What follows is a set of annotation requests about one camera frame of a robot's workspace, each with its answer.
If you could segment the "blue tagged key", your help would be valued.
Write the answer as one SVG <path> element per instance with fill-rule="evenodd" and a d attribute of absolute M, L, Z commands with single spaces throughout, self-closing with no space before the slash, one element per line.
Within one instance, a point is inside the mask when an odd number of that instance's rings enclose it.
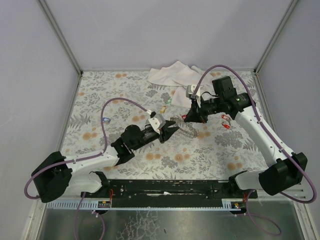
<path fill-rule="evenodd" d="M 108 117 L 102 117 L 102 118 L 101 118 L 101 121 L 102 121 L 103 123 L 110 123 L 110 122 L 111 122 L 111 119 L 108 118 Z"/>

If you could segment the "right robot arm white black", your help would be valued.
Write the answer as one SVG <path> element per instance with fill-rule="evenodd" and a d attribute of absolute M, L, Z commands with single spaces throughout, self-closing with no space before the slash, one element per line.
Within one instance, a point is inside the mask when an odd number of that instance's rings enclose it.
<path fill-rule="evenodd" d="M 241 190 L 262 189 L 271 196 L 300 184 L 303 174 L 298 168 L 306 168 L 307 157 L 302 152 L 294 153 L 275 135 L 249 94 L 238 94 L 229 76 L 213 80 L 212 85 L 217 95 L 208 100 L 203 99 L 195 84 L 187 86 L 186 97 L 191 100 L 191 108 L 184 122 L 206 123 L 209 115 L 229 115 L 247 132 L 268 167 L 260 171 L 242 171 L 229 179 Z"/>

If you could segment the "white disc with keyrings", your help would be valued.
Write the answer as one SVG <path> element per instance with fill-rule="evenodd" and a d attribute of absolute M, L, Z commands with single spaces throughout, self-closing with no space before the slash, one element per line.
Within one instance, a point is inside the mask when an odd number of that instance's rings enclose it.
<path fill-rule="evenodd" d="M 181 117 L 173 116 L 173 117 L 170 117 L 169 120 L 175 122 L 173 126 L 179 127 L 178 132 L 184 135 L 185 137 L 192 138 L 192 139 L 198 137 L 199 131 L 196 128 L 194 128 L 191 123 L 184 122 L 184 120 Z"/>

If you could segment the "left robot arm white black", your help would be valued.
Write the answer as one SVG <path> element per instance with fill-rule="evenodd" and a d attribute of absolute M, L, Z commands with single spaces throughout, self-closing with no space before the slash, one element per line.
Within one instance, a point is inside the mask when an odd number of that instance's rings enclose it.
<path fill-rule="evenodd" d="M 94 194 L 106 184 L 106 177 L 99 171 L 114 167 L 134 158 L 134 151 L 158 140 L 164 143 L 179 129 L 175 121 L 167 120 L 154 129 L 151 124 L 140 129 L 129 125 L 120 137 L 103 152 L 94 155 L 79 155 L 67 158 L 60 151 L 51 153 L 32 173 L 31 181 L 43 203 L 57 200 L 61 196 L 72 196 L 84 192 Z"/>

